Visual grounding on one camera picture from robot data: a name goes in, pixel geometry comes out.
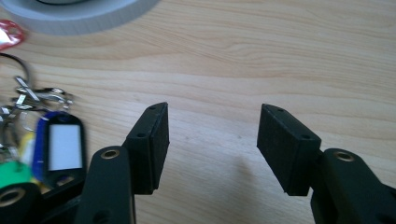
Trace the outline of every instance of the keychain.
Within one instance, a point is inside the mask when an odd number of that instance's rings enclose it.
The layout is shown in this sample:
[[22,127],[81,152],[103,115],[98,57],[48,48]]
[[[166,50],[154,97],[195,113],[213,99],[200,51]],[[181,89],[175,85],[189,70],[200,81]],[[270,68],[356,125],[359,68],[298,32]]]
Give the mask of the keychain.
[[[19,124],[29,131],[21,141],[13,134],[16,144],[13,148],[19,147],[19,150],[10,152],[18,154],[19,151],[21,157],[5,156],[8,159],[3,163],[0,160],[1,176],[11,182],[30,181],[33,174],[35,179],[50,188],[84,178],[87,172],[85,131],[82,121],[68,113],[73,104],[72,95],[58,88],[33,90],[29,82],[31,75],[25,63],[12,55],[0,53],[0,56],[19,63],[26,75],[26,79],[15,77],[20,85],[16,88],[19,97],[11,100],[13,105],[1,107],[0,125],[3,127],[8,123],[12,124],[10,127],[15,127],[14,123],[18,119]],[[40,115],[35,129],[26,125],[26,116],[30,112],[44,113]],[[2,143],[0,139],[0,148],[5,148]],[[3,184],[1,186],[11,183],[1,177],[0,181]]]
[[44,125],[43,182],[56,188],[85,177],[87,172],[84,126],[66,112],[49,118]]

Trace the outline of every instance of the metal key ring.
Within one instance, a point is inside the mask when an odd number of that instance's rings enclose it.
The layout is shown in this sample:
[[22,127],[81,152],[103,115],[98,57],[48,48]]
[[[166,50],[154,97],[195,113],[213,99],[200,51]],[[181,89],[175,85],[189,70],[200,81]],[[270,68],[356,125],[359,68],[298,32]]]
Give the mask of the metal key ring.
[[18,63],[21,66],[23,73],[25,75],[26,84],[29,86],[29,88],[32,88],[30,70],[24,60],[18,58],[17,56],[6,54],[6,53],[0,53],[0,57],[9,58],[9,59],[13,60],[14,62]]
[[[26,62],[14,55],[1,53],[1,52],[0,52],[0,57],[9,58],[12,61],[16,62],[17,64],[19,64],[22,68],[23,73],[24,73],[26,85],[29,88],[31,88],[31,86],[32,86],[31,73],[30,73],[29,67],[26,64]],[[10,124],[12,124],[11,119],[15,118],[19,114],[19,110],[15,106],[12,106],[10,109],[5,108],[5,107],[1,107],[0,109],[7,110],[7,113],[6,114],[2,113],[1,118],[0,118],[0,144],[6,144],[7,143],[7,142],[5,142],[6,141],[6,137],[5,137],[6,129],[9,127]]]

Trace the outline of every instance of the key ring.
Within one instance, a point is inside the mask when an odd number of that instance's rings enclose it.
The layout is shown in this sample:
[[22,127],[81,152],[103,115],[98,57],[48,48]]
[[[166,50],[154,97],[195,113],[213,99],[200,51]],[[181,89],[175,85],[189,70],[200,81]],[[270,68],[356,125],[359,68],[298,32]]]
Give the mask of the key ring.
[[[9,58],[12,61],[16,62],[19,64],[22,68],[22,71],[25,75],[25,83],[28,87],[32,86],[31,82],[31,73],[30,70],[27,66],[27,64],[24,62],[24,60],[10,54],[6,53],[1,53],[0,52],[0,57],[5,57]],[[12,126],[12,119],[14,119],[16,116],[19,115],[20,111],[15,107],[15,106],[1,106],[1,111],[0,111],[0,144],[7,144],[6,141],[6,129]],[[15,137],[15,134],[12,130],[11,135],[13,138]]]

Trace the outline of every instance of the wood grain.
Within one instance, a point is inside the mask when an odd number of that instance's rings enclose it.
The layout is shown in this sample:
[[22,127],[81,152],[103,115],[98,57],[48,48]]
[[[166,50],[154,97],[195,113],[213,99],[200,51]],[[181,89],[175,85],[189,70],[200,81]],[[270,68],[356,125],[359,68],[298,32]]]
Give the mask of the wood grain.
[[[6,52],[32,65],[36,87],[78,97],[91,154],[169,103],[162,182],[136,197],[139,223],[314,223],[309,198],[284,194],[256,148],[261,104],[289,110],[322,149],[360,155],[395,188],[395,11],[391,0],[163,0],[116,29],[29,33]],[[8,71],[1,101],[14,94]]]

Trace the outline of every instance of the black plastic part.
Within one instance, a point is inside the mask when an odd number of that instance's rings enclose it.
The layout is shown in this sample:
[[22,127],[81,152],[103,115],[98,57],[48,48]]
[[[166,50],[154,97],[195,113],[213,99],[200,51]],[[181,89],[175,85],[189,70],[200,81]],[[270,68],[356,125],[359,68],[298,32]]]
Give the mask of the black plastic part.
[[129,167],[128,151],[124,147],[105,147],[93,155],[76,224],[135,223]]
[[320,138],[285,109],[262,105],[257,147],[290,196],[306,196]]
[[134,194],[152,194],[159,187],[169,146],[168,103],[148,107],[129,132],[128,149]]
[[[343,149],[327,149],[320,159],[320,172],[337,210],[333,213],[321,208],[327,213],[322,217],[337,217],[333,223],[396,223],[396,199],[391,188],[383,185],[359,156]],[[314,217],[317,223],[331,223]]]
[[43,195],[44,216],[41,224],[73,223],[85,179],[75,179]]
[[39,223],[43,213],[40,189],[33,183],[0,189],[0,223]]

